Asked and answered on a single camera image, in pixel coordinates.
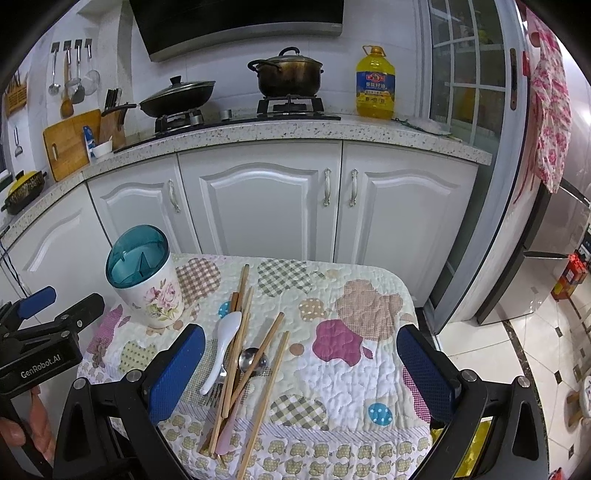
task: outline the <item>quilted tablecloth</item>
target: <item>quilted tablecloth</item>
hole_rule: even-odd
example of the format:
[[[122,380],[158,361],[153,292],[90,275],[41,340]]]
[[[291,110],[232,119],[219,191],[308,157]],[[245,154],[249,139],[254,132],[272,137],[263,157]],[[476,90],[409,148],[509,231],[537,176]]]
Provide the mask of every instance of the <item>quilted tablecloth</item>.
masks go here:
[[[172,416],[158,426],[196,478],[233,477],[246,448],[269,371],[250,380],[227,455],[199,449],[212,427],[219,388],[199,394],[213,365],[215,327],[248,263],[255,287],[245,346],[259,346],[279,312],[291,332],[247,474],[253,480],[405,480],[431,448],[429,415],[395,349],[398,329],[416,324],[411,296],[392,273],[363,265],[265,258],[176,255],[186,305],[172,326],[154,330],[122,304],[105,314],[79,366],[92,383],[144,369],[188,323],[205,331],[206,352]],[[124,433],[118,420],[115,427]]]

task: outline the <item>cooking oil bottle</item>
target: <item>cooking oil bottle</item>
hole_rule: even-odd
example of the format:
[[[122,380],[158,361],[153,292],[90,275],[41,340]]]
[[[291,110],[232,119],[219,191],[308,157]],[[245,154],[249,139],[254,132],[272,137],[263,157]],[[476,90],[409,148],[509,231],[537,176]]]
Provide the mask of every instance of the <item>cooking oil bottle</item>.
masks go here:
[[[365,45],[366,57],[357,64],[357,113],[390,120],[394,114],[396,70],[384,49],[378,45]]]

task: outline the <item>gas stove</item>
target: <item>gas stove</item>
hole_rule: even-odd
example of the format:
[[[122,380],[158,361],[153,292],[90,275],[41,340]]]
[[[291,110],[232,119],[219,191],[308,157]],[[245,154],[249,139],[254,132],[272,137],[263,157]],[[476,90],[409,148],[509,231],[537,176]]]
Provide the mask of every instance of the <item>gas stove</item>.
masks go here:
[[[127,150],[137,145],[142,145],[159,138],[173,137],[175,135],[193,132],[204,128],[224,127],[225,125],[247,124],[251,122],[269,122],[275,120],[340,120],[338,115],[327,115],[320,97],[302,97],[288,95],[286,97],[265,97],[258,103],[256,116],[251,118],[232,118],[230,110],[222,112],[223,120],[214,123],[205,123],[201,110],[192,109],[175,115],[164,115],[156,119],[154,136],[126,145],[115,153]]]

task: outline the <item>countertop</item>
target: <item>countertop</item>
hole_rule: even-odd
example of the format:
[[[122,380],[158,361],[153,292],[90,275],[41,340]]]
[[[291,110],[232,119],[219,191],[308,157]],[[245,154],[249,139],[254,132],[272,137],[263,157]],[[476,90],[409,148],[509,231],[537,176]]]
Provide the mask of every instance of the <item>countertop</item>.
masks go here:
[[[342,115],[342,120],[278,120],[205,128],[132,147],[110,158],[87,165],[48,187],[19,215],[12,218],[2,238],[4,248],[14,241],[51,205],[80,183],[133,163],[193,148],[260,140],[352,140],[416,148],[481,165],[490,165],[492,156],[464,143],[404,127],[397,122]]]

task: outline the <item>stool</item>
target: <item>stool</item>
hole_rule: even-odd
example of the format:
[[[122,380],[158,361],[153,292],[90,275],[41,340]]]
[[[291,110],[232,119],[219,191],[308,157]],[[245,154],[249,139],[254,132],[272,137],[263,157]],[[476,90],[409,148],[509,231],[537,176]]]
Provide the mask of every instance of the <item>stool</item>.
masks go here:
[[[569,417],[569,427],[577,424],[582,418],[591,418],[591,376],[585,377],[581,385],[580,391],[573,392],[566,397],[566,403],[577,400],[579,402],[579,408]]]

